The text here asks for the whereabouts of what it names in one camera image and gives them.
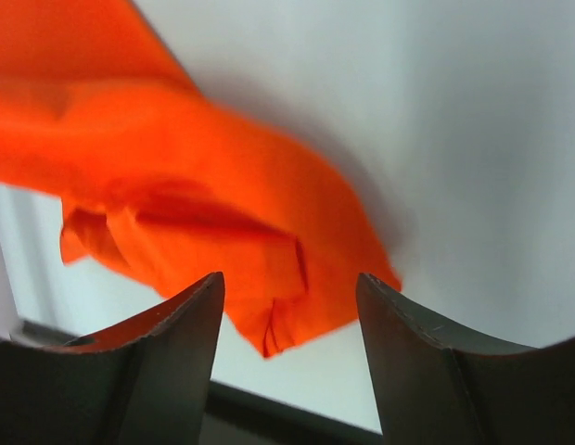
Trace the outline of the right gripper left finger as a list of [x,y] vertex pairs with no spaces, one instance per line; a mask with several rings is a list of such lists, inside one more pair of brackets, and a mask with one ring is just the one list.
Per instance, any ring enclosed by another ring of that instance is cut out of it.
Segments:
[[195,444],[224,307],[211,273],[66,345],[0,338],[0,444]]

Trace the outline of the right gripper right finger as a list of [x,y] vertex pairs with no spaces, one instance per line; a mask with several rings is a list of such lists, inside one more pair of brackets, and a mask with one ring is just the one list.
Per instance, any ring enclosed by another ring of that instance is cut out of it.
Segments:
[[488,336],[366,273],[356,299],[387,443],[575,444],[575,337]]

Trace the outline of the orange t shirt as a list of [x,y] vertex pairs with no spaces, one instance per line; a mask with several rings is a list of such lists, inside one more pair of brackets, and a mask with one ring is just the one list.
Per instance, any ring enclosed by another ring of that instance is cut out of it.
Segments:
[[165,298],[224,273],[265,358],[352,322],[360,273],[401,287],[345,179],[207,99],[129,1],[0,1],[0,182],[59,197],[66,263]]

